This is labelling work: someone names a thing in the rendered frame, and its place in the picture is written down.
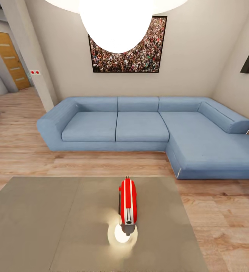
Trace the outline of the radio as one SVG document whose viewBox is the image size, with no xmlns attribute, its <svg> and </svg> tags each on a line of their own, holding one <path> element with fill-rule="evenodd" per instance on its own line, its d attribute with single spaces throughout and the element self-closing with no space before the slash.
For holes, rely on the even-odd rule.
<svg viewBox="0 0 249 272">
<path fill-rule="evenodd" d="M 125 225 L 134 224 L 137 220 L 136 187 L 134 181 L 126 178 L 119 187 L 119 210 Z"/>
</svg>

